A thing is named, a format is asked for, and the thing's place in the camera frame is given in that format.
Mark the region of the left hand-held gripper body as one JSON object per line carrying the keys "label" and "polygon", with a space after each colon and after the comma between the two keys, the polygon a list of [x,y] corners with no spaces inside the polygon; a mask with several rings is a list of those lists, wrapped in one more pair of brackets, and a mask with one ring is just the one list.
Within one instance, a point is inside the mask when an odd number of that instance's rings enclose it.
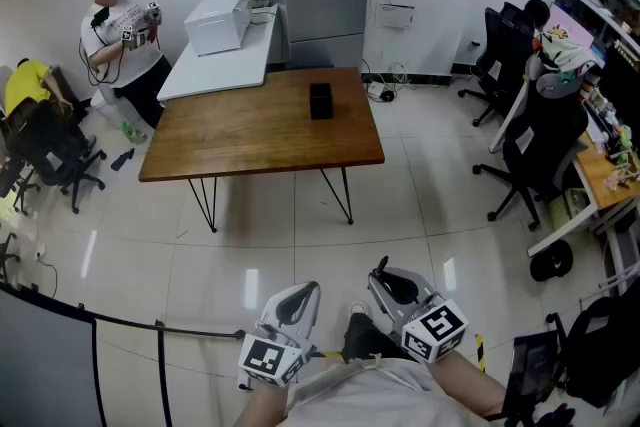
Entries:
{"label": "left hand-held gripper body", "polygon": [[244,338],[238,366],[251,380],[287,387],[316,351],[309,337],[296,326],[259,320]]}

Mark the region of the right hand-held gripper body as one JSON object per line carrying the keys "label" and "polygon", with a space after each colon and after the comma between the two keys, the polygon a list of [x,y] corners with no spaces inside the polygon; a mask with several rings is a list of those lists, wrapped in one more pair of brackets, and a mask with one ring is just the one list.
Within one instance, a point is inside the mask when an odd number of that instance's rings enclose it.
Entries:
{"label": "right hand-held gripper body", "polygon": [[469,323],[449,299],[402,327],[400,347],[423,363],[434,363],[460,345]]}

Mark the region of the small black box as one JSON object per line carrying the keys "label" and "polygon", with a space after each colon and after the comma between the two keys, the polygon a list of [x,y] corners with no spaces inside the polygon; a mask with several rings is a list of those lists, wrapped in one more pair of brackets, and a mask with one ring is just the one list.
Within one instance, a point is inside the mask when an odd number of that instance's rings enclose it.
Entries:
{"label": "small black box", "polygon": [[312,120],[333,118],[333,96],[330,83],[309,85],[309,109]]}

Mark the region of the person's right forearm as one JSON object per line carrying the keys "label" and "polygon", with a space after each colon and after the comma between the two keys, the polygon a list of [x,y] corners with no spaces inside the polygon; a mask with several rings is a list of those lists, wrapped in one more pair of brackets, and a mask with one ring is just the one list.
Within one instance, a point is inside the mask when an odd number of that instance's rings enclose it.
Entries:
{"label": "person's right forearm", "polygon": [[448,396],[476,415],[488,417],[502,412],[506,388],[456,350],[428,364],[427,368]]}

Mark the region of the person's left forearm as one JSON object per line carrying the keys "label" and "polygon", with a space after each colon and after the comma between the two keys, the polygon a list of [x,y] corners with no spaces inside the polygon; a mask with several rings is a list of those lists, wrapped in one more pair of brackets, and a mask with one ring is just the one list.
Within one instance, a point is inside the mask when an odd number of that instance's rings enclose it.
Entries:
{"label": "person's left forearm", "polygon": [[288,395],[289,387],[258,382],[234,427],[278,427],[287,418]]}

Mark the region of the person's black trouser leg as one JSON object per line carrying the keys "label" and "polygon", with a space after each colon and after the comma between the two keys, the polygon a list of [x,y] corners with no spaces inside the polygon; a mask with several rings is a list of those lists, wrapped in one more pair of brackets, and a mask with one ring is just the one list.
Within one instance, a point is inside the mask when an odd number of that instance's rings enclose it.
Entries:
{"label": "person's black trouser leg", "polygon": [[388,335],[381,332],[368,315],[360,312],[351,314],[341,355],[345,363],[355,359],[371,359],[376,355],[415,362]]}

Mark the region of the person's white shirt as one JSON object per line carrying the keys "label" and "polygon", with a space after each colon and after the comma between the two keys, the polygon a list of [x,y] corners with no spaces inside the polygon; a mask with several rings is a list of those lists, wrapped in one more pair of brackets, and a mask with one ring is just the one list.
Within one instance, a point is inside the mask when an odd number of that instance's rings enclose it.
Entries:
{"label": "person's white shirt", "polygon": [[492,427],[448,396],[426,367],[370,359],[336,365],[289,392],[281,427]]}

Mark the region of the black hairpin table leg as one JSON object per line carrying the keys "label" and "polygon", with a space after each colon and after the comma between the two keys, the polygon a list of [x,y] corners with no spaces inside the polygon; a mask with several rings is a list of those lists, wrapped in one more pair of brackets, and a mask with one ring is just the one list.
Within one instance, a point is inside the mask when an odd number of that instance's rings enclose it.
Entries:
{"label": "black hairpin table leg", "polygon": [[347,176],[346,168],[345,167],[341,167],[340,168],[340,172],[341,172],[341,180],[342,180],[342,187],[343,187],[343,195],[342,196],[340,196],[338,194],[336,188],[334,187],[333,183],[329,179],[329,177],[327,175],[327,172],[324,169],[320,170],[320,173],[321,173],[325,183],[329,187],[329,190],[331,191],[335,201],[337,202],[337,204],[339,205],[342,213],[344,214],[344,216],[346,218],[346,221],[347,221],[347,224],[348,225],[353,225],[354,224],[354,218],[353,218],[353,211],[352,211],[351,197],[350,197],[350,189],[349,189],[349,183],[348,183],[348,176]]}
{"label": "black hairpin table leg", "polygon": [[213,177],[210,186],[205,184],[204,178],[189,179],[188,183],[209,230],[215,234],[217,232],[215,220],[218,178]]}

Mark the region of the black cap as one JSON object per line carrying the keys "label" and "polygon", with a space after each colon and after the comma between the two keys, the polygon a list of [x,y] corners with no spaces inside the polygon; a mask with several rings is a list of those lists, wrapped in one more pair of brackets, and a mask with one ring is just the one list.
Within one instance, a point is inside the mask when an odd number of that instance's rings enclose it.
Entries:
{"label": "black cap", "polygon": [[573,267],[573,251],[565,240],[558,240],[531,258],[530,274],[536,282],[563,277]]}

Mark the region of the green box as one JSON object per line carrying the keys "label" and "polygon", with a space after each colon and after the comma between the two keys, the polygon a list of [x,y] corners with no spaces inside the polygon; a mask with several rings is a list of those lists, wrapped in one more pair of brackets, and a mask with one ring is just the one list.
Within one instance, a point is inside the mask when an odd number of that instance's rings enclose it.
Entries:
{"label": "green box", "polygon": [[588,205],[589,197],[584,188],[566,189],[548,204],[553,229],[564,226]]}

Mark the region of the black backpack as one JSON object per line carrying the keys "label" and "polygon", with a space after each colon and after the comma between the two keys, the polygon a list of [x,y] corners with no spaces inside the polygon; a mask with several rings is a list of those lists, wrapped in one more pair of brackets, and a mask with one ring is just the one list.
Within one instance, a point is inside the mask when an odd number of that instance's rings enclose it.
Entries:
{"label": "black backpack", "polygon": [[595,408],[606,406],[640,369],[640,308],[625,294],[601,298],[581,312],[563,350],[566,391]]}

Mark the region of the black office chair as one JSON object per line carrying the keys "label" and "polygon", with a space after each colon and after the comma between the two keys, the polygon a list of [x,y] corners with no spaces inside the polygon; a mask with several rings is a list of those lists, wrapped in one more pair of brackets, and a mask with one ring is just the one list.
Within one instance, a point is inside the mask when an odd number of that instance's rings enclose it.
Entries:
{"label": "black office chair", "polygon": [[525,66],[533,54],[534,22],[519,7],[505,2],[500,12],[485,9],[486,48],[470,68],[481,92],[461,89],[458,96],[475,97],[488,107],[472,120],[478,127],[493,112],[505,116],[511,109],[521,86]]}
{"label": "black office chair", "polygon": [[29,113],[13,112],[10,118],[8,151],[31,164],[45,185],[70,196],[74,214],[80,212],[77,201],[82,181],[105,189],[105,183],[89,169],[97,160],[106,160],[107,154],[101,149],[87,150],[49,102],[33,103]]}
{"label": "black office chair", "polygon": [[536,204],[559,193],[563,174],[577,153],[577,142],[588,126],[588,115],[580,100],[583,79],[564,81],[547,73],[527,86],[524,107],[515,116],[502,145],[505,171],[486,164],[472,168],[475,175],[491,174],[511,185],[500,206],[487,214],[495,221],[517,195],[531,215],[529,229],[540,219]]}

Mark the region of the green plastic bottle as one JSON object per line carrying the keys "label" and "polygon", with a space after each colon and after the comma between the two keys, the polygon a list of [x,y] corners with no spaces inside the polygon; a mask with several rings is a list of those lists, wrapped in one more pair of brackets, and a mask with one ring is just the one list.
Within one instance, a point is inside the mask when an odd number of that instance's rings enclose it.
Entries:
{"label": "green plastic bottle", "polygon": [[137,127],[123,122],[121,131],[131,144],[140,145],[147,140],[147,135]]}

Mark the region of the white bin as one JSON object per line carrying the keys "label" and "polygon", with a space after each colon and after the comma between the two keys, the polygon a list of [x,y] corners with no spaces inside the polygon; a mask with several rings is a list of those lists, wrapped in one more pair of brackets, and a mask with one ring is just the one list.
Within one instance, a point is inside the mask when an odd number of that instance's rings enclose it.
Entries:
{"label": "white bin", "polygon": [[116,130],[120,130],[124,124],[131,125],[126,101],[118,98],[108,85],[99,85],[96,88],[90,106]]}

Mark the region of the white cartoon print blanket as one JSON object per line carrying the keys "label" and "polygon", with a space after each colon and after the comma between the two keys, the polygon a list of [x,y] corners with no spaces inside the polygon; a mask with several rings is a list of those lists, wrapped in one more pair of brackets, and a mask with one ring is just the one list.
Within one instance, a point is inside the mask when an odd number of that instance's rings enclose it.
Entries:
{"label": "white cartoon print blanket", "polygon": [[590,48],[573,38],[564,28],[552,27],[540,34],[542,63],[552,71],[583,75],[599,62]]}

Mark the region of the black monitor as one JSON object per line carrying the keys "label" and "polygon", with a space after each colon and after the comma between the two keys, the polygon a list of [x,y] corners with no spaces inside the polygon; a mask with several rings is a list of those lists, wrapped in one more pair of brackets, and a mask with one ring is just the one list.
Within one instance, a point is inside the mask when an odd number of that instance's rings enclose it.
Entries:
{"label": "black monitor", "polygon": [[598,87],[618,124],[630,128],[633,147],[640,149],[640,73],[615,45],[607,50]]}

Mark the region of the white microwave oven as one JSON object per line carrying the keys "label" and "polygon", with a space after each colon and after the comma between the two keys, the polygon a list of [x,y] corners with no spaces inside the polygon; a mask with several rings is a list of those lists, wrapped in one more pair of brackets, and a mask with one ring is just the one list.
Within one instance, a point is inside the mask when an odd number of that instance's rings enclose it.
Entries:
{"label": "white microwave oven", "polygon": [[250,19],[249,0],[202,0],[184,27],[194,53],[201,57],[239,49]]}

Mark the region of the brown cabinet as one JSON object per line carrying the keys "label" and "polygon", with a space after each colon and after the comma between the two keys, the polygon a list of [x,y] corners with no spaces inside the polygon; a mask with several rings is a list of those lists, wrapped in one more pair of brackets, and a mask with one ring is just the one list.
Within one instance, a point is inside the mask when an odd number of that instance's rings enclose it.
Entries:
{"label": "brown cabinet", "polygon": [[51,66],[50,72],[58,83],[62,96],[73,106],[73,118],[80,123],[87,116],[86,105],[76,96],[59,66]]}

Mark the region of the pink monitor screen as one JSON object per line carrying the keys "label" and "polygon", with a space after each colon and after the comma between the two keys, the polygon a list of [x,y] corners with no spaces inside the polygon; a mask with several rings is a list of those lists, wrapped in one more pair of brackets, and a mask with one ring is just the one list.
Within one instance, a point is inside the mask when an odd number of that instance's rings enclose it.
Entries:
{"label": "pink monitor screen", "polygon": [[555,3],[550,5],[550,18],[544,26],[544,31],[550,32],[553,29],[563,29],[586,48],[590,48],[593,44],[594,36]]}

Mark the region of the white wall router box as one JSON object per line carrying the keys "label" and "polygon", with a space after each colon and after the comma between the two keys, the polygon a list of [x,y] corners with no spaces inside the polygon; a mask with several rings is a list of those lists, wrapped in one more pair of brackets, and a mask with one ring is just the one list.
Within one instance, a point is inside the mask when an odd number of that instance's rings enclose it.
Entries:
{"label": "white wall router box", "polygon": [[413,24],[414,6],[379,3],[376,7],[375,23],[378,27],[406,30]]}

